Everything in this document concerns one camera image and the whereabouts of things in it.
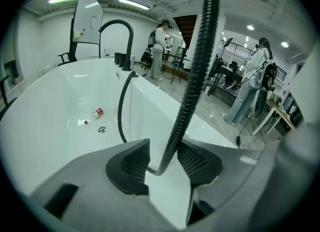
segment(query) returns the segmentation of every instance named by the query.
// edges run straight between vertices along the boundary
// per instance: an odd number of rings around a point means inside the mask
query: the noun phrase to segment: black corrugated hose
[[[128,75],[121,94],[120,94],[120,99],[119,99],[119,105],[118,105],[118,130],[121,136],[121,139],[124,143],[127,142],[126,137],[124,135],[124,131],[122,130],[122,106],[124,104],[124,99],[125,99],[125,95],[126,95],[126,91],[128,88],[128,85],[130,84],[131,78],[136,78],[138,75],[136,74],[136,72],[134,70],[131,71],[131,73]]]
[[[147,168],[147,171],[153,175],[162,175],[169,166],[196,109],[206,79],[215,42],[219,16],[219,1],[220,0],[203,0],[199,36],[196,42],[190,77],[159,169],[155,171],[149,167]]]

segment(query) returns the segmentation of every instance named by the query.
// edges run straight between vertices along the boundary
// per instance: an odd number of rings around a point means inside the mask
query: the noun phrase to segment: bottle
[[[100,116],[102,116],[104,113],[104,111],[102,110],[102,108],[98,108],[97,110],[95,110],[94,112],[92,112],[91,116],[84,121],[84,123],[86,125],[91,124],[93,121],[95,121],[96,119],[98,119]]]

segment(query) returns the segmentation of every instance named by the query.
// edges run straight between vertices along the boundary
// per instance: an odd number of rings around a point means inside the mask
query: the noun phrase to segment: white bathtub
[[[30,195],[73,159],[122,143],[117,111],[128,75],[113,58],[83,60],[53,69],[23,92],[0,123],[1,157],[17,190]],[[131,80],[122,109],[123,132],[127,141],[150,139],[149,166],[154,169],[160,164],[179,107],[176,100],[143,77]],[[84,125],[97,108],[103,109],[103,116]],[[98,133],[100,126],[106,127],[105,133]],[[196,115],[185,137],[235,147]],[[163,176],[146,174],[151,201],[168,220],[178,221],[177,228],[183,228],[186,211],[176,214],[163,199],[187,208],[188,181],[176,158]],[[179,190],[167,194],[177,187],[184,197]]]

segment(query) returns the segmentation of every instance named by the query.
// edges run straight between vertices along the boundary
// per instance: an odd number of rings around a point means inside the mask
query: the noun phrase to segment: black faucet
[[[110,26],[112,24],[125,25],[129,30],[129,40],[128,40],[128,45],[127,45],[127,48],[126,48],[126,56],[125,56],[125,61],[124,61],[124,68],[122,70],[131,71],[131,68],[130,68],[130,65],[131,65],[130,64],[130,57],[131,57],[132,41],[134,39],[134,30],[132,29],[131,25],[128,22],[126,22],[124,20],[121,20],[121,19],[114,19],[114,20],[110,20],[107,23],[103,24],[98,31],[101,34],[102,31],[104,31],[106,27],[108,27],[108,26]]]

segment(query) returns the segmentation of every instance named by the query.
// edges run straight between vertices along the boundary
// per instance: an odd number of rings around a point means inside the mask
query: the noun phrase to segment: whiteboard
[[[78,0],[74,13],[73,42],[99,44],[104,11],[97,0]]]

